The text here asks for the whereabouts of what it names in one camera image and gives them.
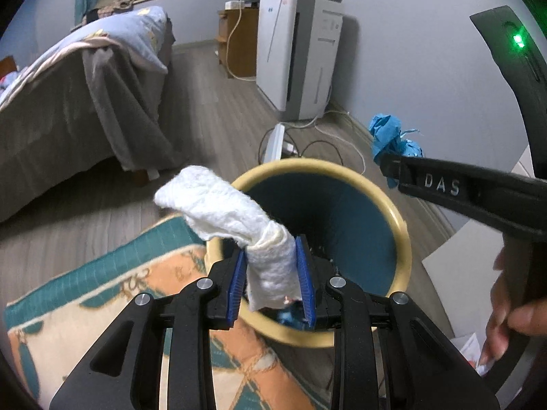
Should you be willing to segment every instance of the black cable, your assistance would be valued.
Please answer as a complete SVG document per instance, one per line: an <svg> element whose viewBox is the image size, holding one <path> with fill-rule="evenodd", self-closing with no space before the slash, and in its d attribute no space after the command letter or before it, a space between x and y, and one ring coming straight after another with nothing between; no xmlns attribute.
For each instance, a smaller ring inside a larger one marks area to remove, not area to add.
<svg viewBox="0 0 547 410"><path fill-rule="evenodd" d="M327 145L332 146L332 147L334 148L334 150L336 151L336 153L338 154L338 157L340 157L340 164L341 164L342 166L344 166L344 160L342 159L342 154L340 154L340 151L338 150L338 148L337 148L334 144L332 144L330 141L326 141L326 140L314 140L314 141L308 143L308 144L306 145L306 147L302 150L302 153L300 154L300 156L303 156L304 153L306 152L306 150L307 150L311 145L313 145L314 143L326 143Z"/></svg>
<svg viewBox="0 0 547 410"><path fill-rule="evenodd" d="M266 139L266 136L268 135L269 132L272 132L274 129L273 128L270 128L269 130L267 130L264 135L262 136L262 140L261 140L261 144L258 145L258 164L259 165L262 165L262 162L261 162L261 149L262 149L262 145L264 143L264 140Z"/></svg>

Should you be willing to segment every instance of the white tissue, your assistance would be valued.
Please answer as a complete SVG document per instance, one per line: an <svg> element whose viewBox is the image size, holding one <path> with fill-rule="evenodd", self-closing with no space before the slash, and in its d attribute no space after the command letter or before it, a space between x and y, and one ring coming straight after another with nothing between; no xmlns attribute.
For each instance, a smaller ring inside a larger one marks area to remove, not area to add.
<svg viewBox="0 0 547 410"><path fill-rule="evenodd" d="M459 350L462 356L467 359L467 362L469 362L471 367L473 367L480 376L484 376L488 373L488 370L492 367L493 362L487 365L479 365L481 349L476 333L450 339L450 342L452 342L452 344Z"/></svg>
<svg viewBox="0 0 547 410"><path fill-rule="evenodd" d="M180 211L201 239L232 238L246 250L251 311L284 308L286 297L302 299L293 236L270 220L258 203L211 170L184 168L158 190L154 202Z"/></svg>

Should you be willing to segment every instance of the gray bed sheet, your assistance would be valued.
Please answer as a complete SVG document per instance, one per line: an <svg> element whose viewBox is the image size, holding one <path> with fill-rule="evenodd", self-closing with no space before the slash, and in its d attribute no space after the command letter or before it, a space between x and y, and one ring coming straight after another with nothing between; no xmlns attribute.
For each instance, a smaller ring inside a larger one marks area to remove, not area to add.
<svg viewBox="0 0 547 410"><path fill-rule="evenodd" d="M164 64L173 41L168 23ZM0 222L112 156L127 170L181 165L158 125L164 80L110 46L75 51L27 84L0 112Z"/></svg>

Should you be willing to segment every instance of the blue plastic bag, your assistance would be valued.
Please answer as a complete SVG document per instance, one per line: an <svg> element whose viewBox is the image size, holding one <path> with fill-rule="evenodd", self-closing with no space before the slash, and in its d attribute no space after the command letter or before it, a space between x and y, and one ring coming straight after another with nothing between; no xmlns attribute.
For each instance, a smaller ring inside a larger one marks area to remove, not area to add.
<svg viewBox="0 0 547 410"><path fill-rule="evenodd" d="M409 129L401 132L401 120L396 116L377 114L370 121L369 132L374 137L372 145L374 162L379 165L380 159L385 153L398 156L423 157L423 152L418 143L403 139L404 135L417 132L417 129ZM395 188L397 181L388 178L387 186Z"/></svg>

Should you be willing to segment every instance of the bed leg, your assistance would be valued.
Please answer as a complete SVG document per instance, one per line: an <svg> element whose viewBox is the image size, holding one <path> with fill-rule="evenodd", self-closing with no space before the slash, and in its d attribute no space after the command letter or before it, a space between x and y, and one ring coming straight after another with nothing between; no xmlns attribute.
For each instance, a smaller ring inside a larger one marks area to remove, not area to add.
<svg viewBox="0 0 547 410"><path fill-rule="evenodd" d="M137 185L138 187L145 186L149 180L148 180L148 173L145 169L138 169L136 171L132 171L133 173L133 183Z"/></svg>

